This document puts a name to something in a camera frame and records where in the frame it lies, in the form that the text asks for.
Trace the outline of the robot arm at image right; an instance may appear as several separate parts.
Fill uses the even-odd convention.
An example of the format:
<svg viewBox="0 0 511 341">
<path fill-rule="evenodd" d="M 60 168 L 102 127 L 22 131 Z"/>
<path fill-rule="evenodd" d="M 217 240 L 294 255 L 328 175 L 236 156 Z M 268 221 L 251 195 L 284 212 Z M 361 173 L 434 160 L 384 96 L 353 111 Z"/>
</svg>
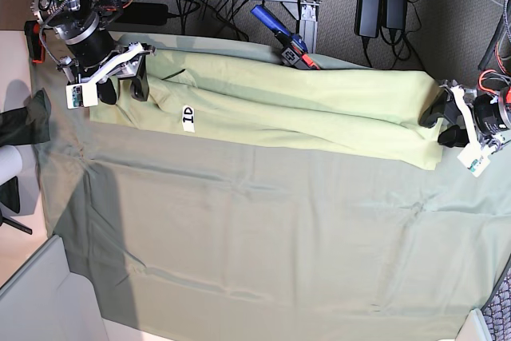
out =
<svg viewBox="0 0 511 341">
<path fill-rule="evenodd" d="M 488 156 L 510 144 L 510 76 L 502 69 L 487 69 L 488 62 L 486 52 L 473 89 L 455 81 L 441 84 L 441 118 L 448 121 L 438 136 L 441 146 Z"/>
</svg>

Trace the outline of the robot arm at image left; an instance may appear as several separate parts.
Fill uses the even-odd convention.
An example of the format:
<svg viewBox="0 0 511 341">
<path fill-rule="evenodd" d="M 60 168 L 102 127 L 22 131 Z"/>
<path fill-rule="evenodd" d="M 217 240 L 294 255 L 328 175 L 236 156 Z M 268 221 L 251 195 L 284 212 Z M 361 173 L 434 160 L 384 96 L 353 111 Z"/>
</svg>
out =
<svg viewBox="0 0 511 341">
<path fill-rule="evenodd" d="M 242 1 L 254 2 L 252 15 L 280 42 L 284 64 L 296 69 L 314 68 L 313 36 L 289 30 L 266 7 L 267 0 Z M 176 16 L 186 19 L 207 2 L 176 0 Z M 113 79 L 126 80 L 133 99 L 148 100 L 146 58 L 153 54 L 153 46 L 141 42 L 121 44 L 112 38 L 108 27 L 113 22 L 165 22 L 171 14 L 164 6 L 137 0 L 33 0 L 32 10 L 35 20 L 25 25 L 32 60 L 40 63 L 50 55 L 47 29 L 53 30 L 70 51 L 69 56 L 57 60 L 57 68 L 68 78 L 66 97 L 71 109 L 115 104 L 118 95 Z"/>
</svg>

